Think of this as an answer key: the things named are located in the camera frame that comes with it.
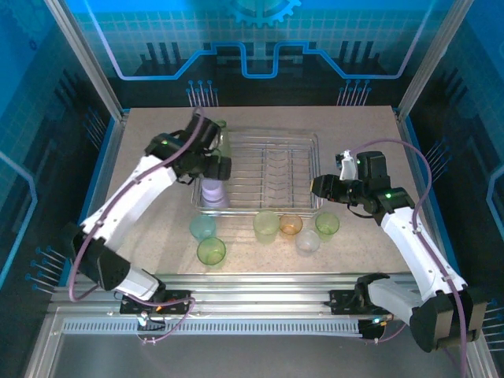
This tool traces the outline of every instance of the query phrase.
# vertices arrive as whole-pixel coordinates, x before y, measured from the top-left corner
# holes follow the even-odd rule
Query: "gear logo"
[[[284,16],[292,16],[292,9],[300,5],[299,0],[227,0],[224,6],[237,23],[244,21],[247,26],[262,28],[264,24],[284,22]]]
[[[0,0],[0,9],[11,13],[21,30],[31,39],[36,39],[48,21],[43,0]]]

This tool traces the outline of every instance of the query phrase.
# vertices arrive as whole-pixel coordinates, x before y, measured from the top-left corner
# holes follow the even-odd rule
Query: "metal wire rack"
[[[322,200],[310,192],[320,175],[318,139],[313,133],[247,129],[229,131],[232,173],[226,183],[230,206],[206,208],[201,182],[196,180],[192,202],[211,215],[256,214],[261,209],[311,217]]]

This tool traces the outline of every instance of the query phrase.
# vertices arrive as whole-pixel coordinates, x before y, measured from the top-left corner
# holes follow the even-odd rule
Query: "beige countertop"
[[[378,138],[399,139],[395,116],[389,106],[303,106],[205,108],[206,116],[224,119],[229,128],[298,129],[319,138],[321,174],[337,173],[335,154]],[[144,148],[161,132],[185,128],[188,108],[132,109],[109,187],[110,196],[132,173]],[[406,154],[392,143],[374,148],[387,158],[393,187],[404,187],[418,200]],[[328,243],[309,257],[300,256],[294,242],[279,236],[268,246],[258,243],[253,217],[218,217],[217,237],[227,247],[225,264],[206,268],[196,257],[197,242],[189,223],[198,211],[191,204],[192,187],[174,184],[162,193],[129,232],[118,254],[154,273],[201,272],[407,272],[398,249],[374,220],[360,219],[341,204],[324,202],[323,209],[340,219],[340,229]],[[314,219],[305,220],[313,228]]]

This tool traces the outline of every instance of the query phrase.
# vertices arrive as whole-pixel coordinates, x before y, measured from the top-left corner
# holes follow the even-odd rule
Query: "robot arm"
[[[437,350],[460,341],[458,312],[455,310],[450,278],[461,296],[467,325],[467,340],[479,337],[486,309],[486,298],[467,283],[449,266],[438,247],[418,220],[413,229],[413,200],[406,191],[391,188],[385,156],[381,152],[357,155],[357,171],[348,168],[353,164],[350,154],[336,157],[345,169],[345,175],[319,176],[312,182],[311,191],[332,202],[350,206],[364,206],[366,213],[392,239],[417,281],[420,294],[400,287],[388,275],[375,273],[361,277],[356,286],[360,306],[374,305],[384,308],[407,323],[417,344],[425,351]],[[436,257],[448,271],[440,272],[429,252],[417,237],[421,232]]]
[[[152,139],[146,148],[146,156],[140,158],[133,173],[98,211],[82,222],[80,226],[67,224],[62,231],[62,248],[67,255],[75,256],[83,241],[98,225],[86,249],[79,270],[107,291],[116,290],[132,295],[143,301],[163,302],[165,285],[155,276],[130,264],[115,252],[124,237],[161,192],[175,182],[191,183],[199,176],[215,180],[228,180],[231,173],[231,159],[212,155],[210,147],[218,139],[220,127],[204,118],[202,127],[194,142],[177,159],[167,166],[154,170],[141,180],[142,173],[165,161],[189,140],[199,121],[195,114],[185,130],[172,134],[160,134]],[[124,188],[129,190],[120,194]],[[102,214],[113,203],[105,220]]]

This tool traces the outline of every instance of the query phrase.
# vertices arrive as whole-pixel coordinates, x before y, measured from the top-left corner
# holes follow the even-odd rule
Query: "translucent cup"
[[[206,238],[216,236],[217,226],[215,220],[208,215],[198,215],[189,225],[189,230],[196,240],[201,242]]]
[[[328,242],[339,230],[339,219],[333,213],[322,213],[315,220],[315,228],[319,238]]]
[[[296,248],[302,255],[309,255],[321,246],[321,240],[312,230],[302,230],[296,235]]]
[[[218,268],[226,257],[226,246],[218,238],[206,238],[199,243],[196,255],[203,264]]]
[[[259,243],[273,243],[279,228],[280,219],[273,211],[263,210],[254,217],[254,232]]]
[[[280,217],[281,235],[286,240],[294,240],[296,234],[302,230],[302,219],[299,215],[285,214]]]

